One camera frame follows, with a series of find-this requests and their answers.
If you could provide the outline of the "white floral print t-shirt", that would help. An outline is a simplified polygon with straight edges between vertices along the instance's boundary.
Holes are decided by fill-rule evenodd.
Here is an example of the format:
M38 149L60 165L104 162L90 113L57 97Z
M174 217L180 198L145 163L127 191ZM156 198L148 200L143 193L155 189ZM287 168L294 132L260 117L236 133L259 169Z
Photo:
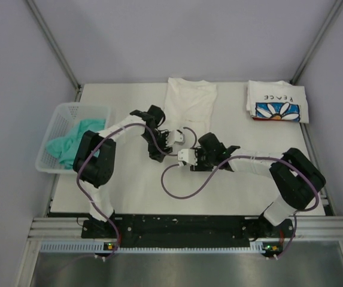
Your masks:
M169 78L166 88L164 127L179 129L186 135L186 146L210 131L211 117L218 95L217 84Z

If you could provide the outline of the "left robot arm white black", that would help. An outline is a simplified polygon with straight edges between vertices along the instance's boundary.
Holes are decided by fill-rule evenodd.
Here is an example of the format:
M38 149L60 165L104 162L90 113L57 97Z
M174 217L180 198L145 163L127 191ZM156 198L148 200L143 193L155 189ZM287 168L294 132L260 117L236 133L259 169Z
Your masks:
M100 132L86 131L78 147L73 170L77 173L76 184L90 204L89 214L95 218L95 230L102 237L115 232L115 222L110 219L114 208L108 196L101 199L101 188L114 173L116 150L124 141L142 137L147 142L150 159L162 162L172 153L167 144L170 131L160 130L165 113L152 105L148 111L132 111L118 124Z

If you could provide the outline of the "teal t-shirt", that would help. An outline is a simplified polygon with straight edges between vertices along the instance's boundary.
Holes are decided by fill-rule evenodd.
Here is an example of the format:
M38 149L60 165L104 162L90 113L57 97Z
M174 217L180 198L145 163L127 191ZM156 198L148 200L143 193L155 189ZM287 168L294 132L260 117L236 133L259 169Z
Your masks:
M45 145L46 151L58 160L64 169L72 169L75 156L80 146L81 139L85 132L98 132L105 127L106 119L90 118L81 120L70 131L61 137L48 141Z

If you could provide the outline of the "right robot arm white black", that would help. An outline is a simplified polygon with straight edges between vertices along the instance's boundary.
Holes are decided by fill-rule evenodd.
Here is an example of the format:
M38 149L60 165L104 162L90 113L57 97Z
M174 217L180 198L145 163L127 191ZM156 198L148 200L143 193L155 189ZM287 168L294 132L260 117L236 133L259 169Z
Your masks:
M236 145L226 147L213 133L203 135L198 144L178 152L178 160L189 165L192 172L245 172L274 181L279 195L244 227L252 239L274 236L289 216L312 211L320 204L319 192L326 179L297 148L281 154L248 151Z

